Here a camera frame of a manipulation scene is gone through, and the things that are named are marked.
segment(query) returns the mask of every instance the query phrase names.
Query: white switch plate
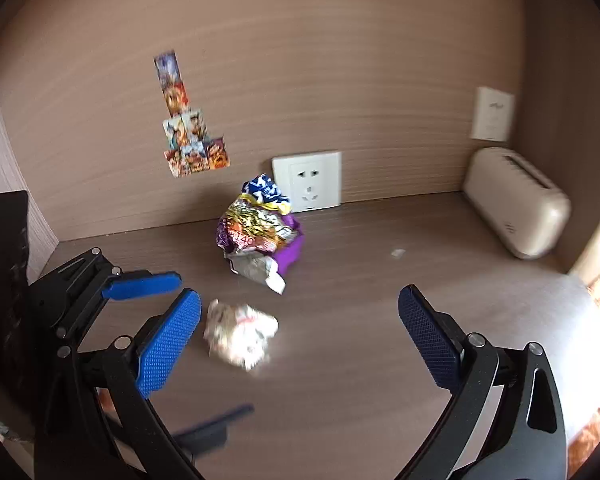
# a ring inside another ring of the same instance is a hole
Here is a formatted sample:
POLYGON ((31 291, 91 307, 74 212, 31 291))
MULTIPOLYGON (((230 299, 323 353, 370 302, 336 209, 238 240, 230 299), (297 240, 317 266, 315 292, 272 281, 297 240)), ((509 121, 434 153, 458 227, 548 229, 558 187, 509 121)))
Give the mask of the white switch plate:
POLYGON ((277 156, 272 164, 273 180, 294 212, 340 205, 340 152, 277 156))
POLYGON ((472 139, 497 140, 509 138, 515 97, 512 94, 480 86, 475 98, 472 139))

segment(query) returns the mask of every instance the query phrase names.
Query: wall switch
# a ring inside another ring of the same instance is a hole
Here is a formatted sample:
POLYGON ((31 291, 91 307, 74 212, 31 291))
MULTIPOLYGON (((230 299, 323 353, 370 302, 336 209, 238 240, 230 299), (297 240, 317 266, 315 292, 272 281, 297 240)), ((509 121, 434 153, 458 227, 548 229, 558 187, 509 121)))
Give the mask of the wall switch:
POLYGON ((340 205, 340 152, 277 156, 273 179, 294 212, 340 205))
POLYGON ((497 140, 509 138, 515 97, 512 94, 481 86, 475 98, 472 139, 497 140))

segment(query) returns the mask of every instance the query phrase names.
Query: blue gripper pad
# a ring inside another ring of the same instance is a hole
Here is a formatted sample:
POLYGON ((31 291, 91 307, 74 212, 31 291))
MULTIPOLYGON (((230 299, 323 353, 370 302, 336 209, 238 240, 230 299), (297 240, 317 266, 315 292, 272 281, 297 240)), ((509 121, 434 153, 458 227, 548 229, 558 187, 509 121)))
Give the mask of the blue gripper pad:
POLYGON ((102 290, 102 297, 108 300, 131 300, 132 298, 142 298, 152 294, 164 294, 180 288, 182 279, 177 272, 164 272, 162 274, 152 274, 142 278, 123 277, 111 282, 109 286, 102 290))
POLYGON ((156 330, 138 349, 136 386, 148 399, 160 390, 171 373, 182 349, 200 322, 200 297, 185 288, 158 322, 156 330))
POLYGON ((460 354, 436 320, 436 311, 415 285, 400 291, 398 314, 433 380, 454 394, 462 384, 460 354))

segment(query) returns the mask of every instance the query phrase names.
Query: snack wrapper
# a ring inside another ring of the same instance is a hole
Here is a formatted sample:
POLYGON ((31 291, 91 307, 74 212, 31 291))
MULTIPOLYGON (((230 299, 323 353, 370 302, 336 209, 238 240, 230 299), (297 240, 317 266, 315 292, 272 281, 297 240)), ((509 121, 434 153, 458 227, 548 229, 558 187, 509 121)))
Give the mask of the snack wrapper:
POLYGON ((266 174, 244 183, 216 228, 216 243, 231 270, 279 294, 285 289, 283 275, 300 256, 303 237, 290 200, 266 174))
POLYGON ((266 355, 267 345, 278 331, 275 317, 244 304, 231 306, 213 300, 206 316, 204 338, 209 355, 251 370, 266 355))

